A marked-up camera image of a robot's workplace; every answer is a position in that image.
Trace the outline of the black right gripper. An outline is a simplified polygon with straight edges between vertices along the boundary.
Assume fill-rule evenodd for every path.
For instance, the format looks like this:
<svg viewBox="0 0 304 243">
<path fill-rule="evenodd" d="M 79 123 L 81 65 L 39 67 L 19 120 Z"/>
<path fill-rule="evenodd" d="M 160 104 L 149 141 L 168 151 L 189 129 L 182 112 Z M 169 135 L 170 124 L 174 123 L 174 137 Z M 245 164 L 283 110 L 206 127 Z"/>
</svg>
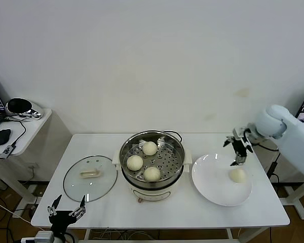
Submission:
<svg viewBox="0 0 304 243">
<path fill-rule="evenodd" d="M 226 147 L 231 143 L 233 143 L 233 148 L 236 157 L 234 161 L 230 164 L 230 166 L 242 166 L 246 160 L 246 155 L 247 155 L 246 147 L 244 146 L 244 143 L 241 140 L 237 140 L 233 136 L 226 137 L 223 147 Z"/>
</svg>

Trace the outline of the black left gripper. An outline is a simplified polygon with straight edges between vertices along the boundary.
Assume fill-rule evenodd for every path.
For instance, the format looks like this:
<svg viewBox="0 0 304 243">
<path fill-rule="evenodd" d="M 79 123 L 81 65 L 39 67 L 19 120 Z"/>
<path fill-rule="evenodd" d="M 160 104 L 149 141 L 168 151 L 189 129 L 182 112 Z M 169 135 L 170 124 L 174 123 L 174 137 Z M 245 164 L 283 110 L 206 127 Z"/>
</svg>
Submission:
<svg viewBox="0 0 304 243">
<path fill-rule="evenodd" d="M 85 213 L 85 199 L 84 195 L 80 205 L 73 211 L 56 211 L 62 195 L 59 195 L 52 203 L 51 206 L 47 206 L 49 221 L 51 225 L 51 231 L 54 233 L 65 233 L 70 224 L 75 223 L 75 219 L 80 219 Z"/>
</svg>

